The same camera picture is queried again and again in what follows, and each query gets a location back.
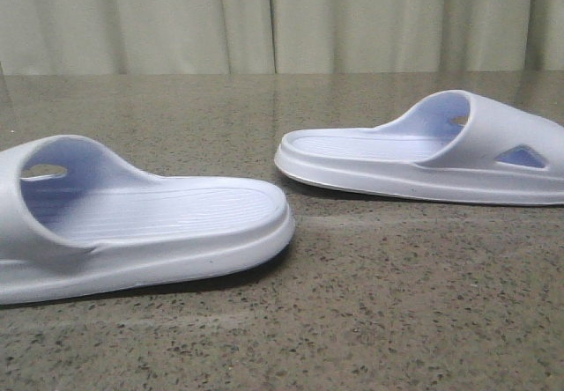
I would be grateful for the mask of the light blue slipper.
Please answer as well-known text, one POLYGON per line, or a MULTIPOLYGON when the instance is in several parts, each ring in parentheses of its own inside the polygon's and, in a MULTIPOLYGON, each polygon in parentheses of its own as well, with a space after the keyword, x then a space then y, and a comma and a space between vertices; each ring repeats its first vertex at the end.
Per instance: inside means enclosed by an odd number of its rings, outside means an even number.
POLYGON ((563 202, 563 128, 462 90, 432 94, 374 128, 283 136, 275 164, 307 184, 460 203, 563 202))
POLYGON ((294 233, 259 180, 162 177, 84 136, 1 154, 1 301, 67 299, 255 267, 294 233))

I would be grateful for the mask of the pale green curtain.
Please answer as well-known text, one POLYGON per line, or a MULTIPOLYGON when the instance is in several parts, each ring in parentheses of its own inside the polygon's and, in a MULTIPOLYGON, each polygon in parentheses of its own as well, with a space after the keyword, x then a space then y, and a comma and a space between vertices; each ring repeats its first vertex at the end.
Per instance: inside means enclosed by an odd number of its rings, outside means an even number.
POLYGON ((562 66, 563 0, 1 0, 6 74, 562 66))

